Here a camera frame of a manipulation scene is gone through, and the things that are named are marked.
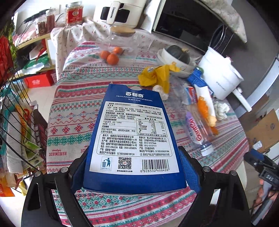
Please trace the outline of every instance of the purple label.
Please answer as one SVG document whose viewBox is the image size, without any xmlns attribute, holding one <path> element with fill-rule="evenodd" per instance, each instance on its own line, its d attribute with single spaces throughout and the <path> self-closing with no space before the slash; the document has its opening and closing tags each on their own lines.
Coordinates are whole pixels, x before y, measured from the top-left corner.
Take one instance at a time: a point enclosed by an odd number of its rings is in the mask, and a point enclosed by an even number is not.
<svg viewBox="0 0 279 227">
<path fill-rule="evenodd" d="M 191 112 L 189 111 L 186 114 L 186 127 L 191 140 L 196 144 L 202 144 L 204 138 Z"/>
</svg>

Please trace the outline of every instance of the white floor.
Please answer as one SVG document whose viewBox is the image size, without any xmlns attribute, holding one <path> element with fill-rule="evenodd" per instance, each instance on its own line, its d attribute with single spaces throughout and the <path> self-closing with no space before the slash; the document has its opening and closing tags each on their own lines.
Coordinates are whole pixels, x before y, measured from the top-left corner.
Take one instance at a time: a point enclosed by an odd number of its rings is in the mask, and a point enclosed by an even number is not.
<svg viewBox="0 0 279 227">
<path fill-rule="evenodd" d="M 44 119 L 48 122 L 49 119 L 49 111 L 51 108 L 51 104 L 53 102 L 54 94 L 57 86 L 44 87 L 44 88 L 33 88 L 28 91 L 28 96 L 31 101 L 37 101 L 39 105 L 39 111 L 44 117 Z M 236 170 L 243 187 L 246 187 L 247 178 L 246 171 L 244 168 L 244 163 L 239 166 Z M 13 222 L 16 227 L 21 226 L 21 214 L 23 209 L 23 204 L 25 197 L 22 194 L 14 191 L 15 197 L 0 197 L 0 206 L 3 208 L 4 212 Z M 211 203 L 216 204 L 219 193 L 214 193 Z M 177 227 L 181 220 L 185 215 L 182 215 L 170 222 L 162 224 L 160 227 Z"/>
</svg>

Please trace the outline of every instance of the tangerine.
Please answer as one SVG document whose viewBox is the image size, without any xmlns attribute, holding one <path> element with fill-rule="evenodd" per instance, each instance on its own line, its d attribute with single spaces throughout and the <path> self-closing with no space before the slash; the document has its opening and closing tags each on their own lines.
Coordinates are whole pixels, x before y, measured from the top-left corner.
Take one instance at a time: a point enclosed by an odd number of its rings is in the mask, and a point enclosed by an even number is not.
<svg viewBox="0 0 279 227">
<path fill-rule="evenodd" d="M 115 47 L 112 51 L 114 54 L 122 54 L 123 49 L 119 46 Z"/>
<path fill-rule="evenodd" d="M 119 62 L 119 58 L 115 54 L 110 54 L 107 57 L 107 63 L 110 65 L 116 65 Z"/>
<path fill-rule="evenodd" d="M 109 55 L 110 55 L 110 52 L 109 52 L 109 51 L 103 50 L 103 51 L 101 51 L 101 53 L 100 53 L 100 58 L 106 60 L 107 57 L 108 57 Z"/>
</svg>

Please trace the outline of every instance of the white towel roll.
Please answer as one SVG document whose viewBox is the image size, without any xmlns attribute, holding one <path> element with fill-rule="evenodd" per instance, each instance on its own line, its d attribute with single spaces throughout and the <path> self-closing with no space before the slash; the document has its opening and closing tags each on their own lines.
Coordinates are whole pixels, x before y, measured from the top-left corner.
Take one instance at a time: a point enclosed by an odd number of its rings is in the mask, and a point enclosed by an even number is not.
<svg viewBox="0 0 279 227">
<path fill-rule="evenodd" d="M 12 112 L 9 117 L 8 129 L 7 129 L 7 143 L 21 155 L 21 124 L 20 115 L 18 112 Z M 7 166 L 10 173 L 23 173 L 21 164 L 21 158 L 18 157 L 9 146 L 7 146 Z"/>
</svg>

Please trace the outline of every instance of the pot handle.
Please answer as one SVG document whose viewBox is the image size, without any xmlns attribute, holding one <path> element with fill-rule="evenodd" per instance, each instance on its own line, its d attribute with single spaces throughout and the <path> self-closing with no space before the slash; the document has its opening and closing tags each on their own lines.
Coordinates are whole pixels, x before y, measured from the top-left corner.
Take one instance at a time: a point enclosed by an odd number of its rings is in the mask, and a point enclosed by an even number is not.
<svg viewBox="0 0 279 227">
<path fill-rule="evenodd" d="M 242 92 L 242 90 L 240 88 L 236 88 L 232 92 L 238 98 L 238 100 L 242 103 L 242 105 L 245 107 L 247 112 L 250 112 L 252 110 L 252 107 L 247 102 L 247 100 L 243 97 L 243 95 L 239 92 L 239 90 Z"/>
<path fill-rule="evenodd" d="M 111 6 L 109 8 L 109 14 L 107 15 L 107 24 L 113 24 L 115 22 L 115 18 L 117 15 L 117 12 L 120 7 L 120 2 L 113 1 L 111 2 Z"/>
</svg>

